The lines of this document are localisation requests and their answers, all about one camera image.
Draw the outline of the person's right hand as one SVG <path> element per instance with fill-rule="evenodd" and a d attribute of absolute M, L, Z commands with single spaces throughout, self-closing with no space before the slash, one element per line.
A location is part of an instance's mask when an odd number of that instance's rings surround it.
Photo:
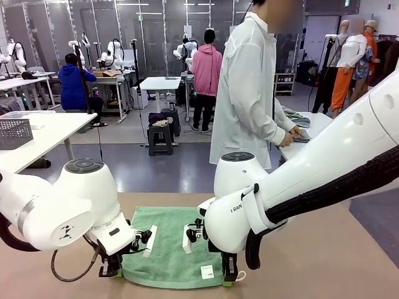
<path fill-rule="evenodd" d="M 293 135 L 291 133 L 289 133 L 289 132 L 286 132 L 284 137 L 283 137 L 283 140 L 279 144 L 279 147 L 280 148 L 284 148 L 284 147 L 290 146 L 293 142 L 294 142 Z"/>

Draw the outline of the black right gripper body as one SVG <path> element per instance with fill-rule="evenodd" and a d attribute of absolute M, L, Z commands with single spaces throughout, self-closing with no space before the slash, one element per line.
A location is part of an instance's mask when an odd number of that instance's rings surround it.
<path fill-rule="evenodd" d="M 208 241 L 208 250 L 214 253 L 220 253 L 222 259 L 223 271 L 237 271 L 237 254 L 227 253 L 218 249 L 212 241 Z"/>

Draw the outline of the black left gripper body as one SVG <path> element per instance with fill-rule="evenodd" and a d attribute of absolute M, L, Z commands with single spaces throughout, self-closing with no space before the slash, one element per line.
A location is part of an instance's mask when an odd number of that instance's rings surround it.
<path fill-rule="evenodd" d="M 93 236 L 93 262 L 100 256 L 102 263 L 107 263 L 111 258 L 121 258 L 126 254 L 137 251 L 137 236 Z"/>

